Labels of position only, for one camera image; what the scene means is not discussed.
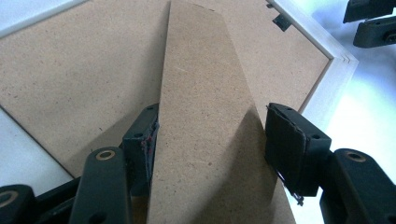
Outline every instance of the screw hole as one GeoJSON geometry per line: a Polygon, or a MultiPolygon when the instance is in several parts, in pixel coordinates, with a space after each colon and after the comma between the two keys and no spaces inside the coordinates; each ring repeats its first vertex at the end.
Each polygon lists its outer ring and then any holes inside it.
{"type": "Polygon", "coordinates": [[[89,222],[90,224],[100,224],[106,220],[106,217],[107,217],[106,213],[98,212],[90,217],[89,222]]]}
{"type": "Polygon", "coordinates": [[[314,139],[319,139],[320,136],[319,136],[318,134],[313,134],[313,135],[312,135],[312,138],[314,138],[314,139]]]}
{"type": "Polygon", "coordinates": [[[116,155],[116,152],[113,150],[104,150],[96,154],[96,159],[99,161],[106,161],[113,158],[116,155]]]}
{"type": "Polygon", "coordinates": [[[353,161],[359,161],[359,162],[364,162],[366,161],[366,158],[364,158],[362,155],[356,153],[356,152],[350,152],[348,151],[346,155],[353,161]]]}
{"type": "Polygon", "coordinates": [[[15,201],[18,197],[18,192],[15,190],[7,190],[0,193],[0,208],[5,207],[15,201]]]}

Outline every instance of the metal screw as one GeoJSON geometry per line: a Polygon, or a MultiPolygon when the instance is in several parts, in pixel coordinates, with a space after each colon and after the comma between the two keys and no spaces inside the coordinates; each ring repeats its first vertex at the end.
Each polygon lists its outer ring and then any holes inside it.
{"type": "Polygon", "coordinates": [[[18,192],[15,190],[7,190],[0,193],[0,208],[5,207],[15,201],[18,197],[18,192]]]}
{"type": "Polygon", "coordinates": [[[113,150],[104,150],[96,154],[96,159],[99,161],[107,161],[113,158],[116,155],[116,152],[113,150]]]}

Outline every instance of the gray surface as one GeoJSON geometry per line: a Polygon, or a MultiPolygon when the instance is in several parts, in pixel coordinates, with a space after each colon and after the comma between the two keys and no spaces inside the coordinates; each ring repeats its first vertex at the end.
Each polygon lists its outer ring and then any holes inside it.
{"type": "Polygon", "coordinates": [[[0,187],[25,184],[39,195],[72,177],[0,109],[0,187]]]}

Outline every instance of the black plastic clip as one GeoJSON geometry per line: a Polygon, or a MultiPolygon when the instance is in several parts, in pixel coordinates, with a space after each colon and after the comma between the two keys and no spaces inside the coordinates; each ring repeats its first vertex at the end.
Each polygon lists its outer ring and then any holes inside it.
{"type": "Polygon", "coordinates": [[[291,22],[286,19],[282,14],[279,14],[275,19],[273,19],[273,22],[283,31],[285,32],[290,26],[291,22]]]}

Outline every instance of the hardboard panel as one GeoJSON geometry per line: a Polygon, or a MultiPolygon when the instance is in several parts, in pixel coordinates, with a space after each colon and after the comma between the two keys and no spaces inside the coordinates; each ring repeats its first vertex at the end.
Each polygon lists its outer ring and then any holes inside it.
{"type": "MultiPolygon", "coordinates": [[[[263,1],[198,1],[225,18],[257,102],[298,109],[328,59],[263,1]]],[[[0,40],[0,104],[72,175],[158,103],[169,2],[88,1],[0,40]]]]}
{"type": "Polygon", "coordinates": [[[148,223],[293,223],[226,23],[172,1],[148,223]]]}

